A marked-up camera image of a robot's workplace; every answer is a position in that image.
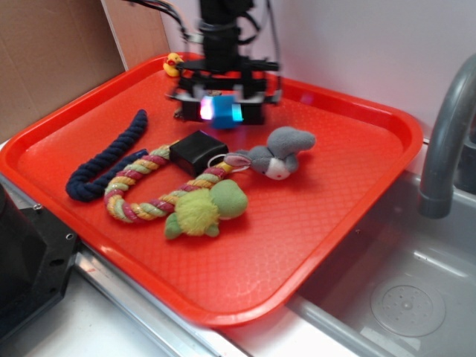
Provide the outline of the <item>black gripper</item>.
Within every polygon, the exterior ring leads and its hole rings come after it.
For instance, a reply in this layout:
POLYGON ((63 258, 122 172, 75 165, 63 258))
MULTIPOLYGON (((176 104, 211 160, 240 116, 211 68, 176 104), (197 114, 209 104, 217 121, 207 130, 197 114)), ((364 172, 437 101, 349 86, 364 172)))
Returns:
POLYGON ((280 72, 277 62, 239 56, 221 69, 208 66, 206 59, 189 59, 177 65, 179 77, 169 97, 181 101, 181 116, 188 121, 213 119, 213 99, 208 91, 230 91, 235 95, 234 122, 263 125, 263 104, 277 104, 282 97, 282 78, 276 76, 270 92, 268 73, 280 72))

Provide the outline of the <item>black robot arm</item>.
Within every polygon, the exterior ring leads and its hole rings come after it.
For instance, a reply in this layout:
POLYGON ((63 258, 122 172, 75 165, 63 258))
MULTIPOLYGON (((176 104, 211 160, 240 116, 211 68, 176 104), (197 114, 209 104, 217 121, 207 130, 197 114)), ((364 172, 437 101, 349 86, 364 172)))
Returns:
POLYGON ((264 106, 279 102, 281 78, 276 78, 270 93, 267 74, 279 73, 280 63, 239 52, 257 38, 241 37, 239 19, 247 19, 256 33, 261 31, 249 13, 253 6, 252 1, 201 1, 198 30, 203 57, 178 64, 178 83, 170 93, 180 103, 184 120, 208 121, 220 129, 262 125, 264 106))

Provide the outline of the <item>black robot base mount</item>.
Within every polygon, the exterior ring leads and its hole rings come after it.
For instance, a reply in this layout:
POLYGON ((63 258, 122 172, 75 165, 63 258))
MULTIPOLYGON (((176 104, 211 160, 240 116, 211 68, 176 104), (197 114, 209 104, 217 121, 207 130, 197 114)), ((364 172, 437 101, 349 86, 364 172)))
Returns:
POLYGON ((79 238, 46 208, 18 208, 1 188, 1 342, 65 295, 79 238))

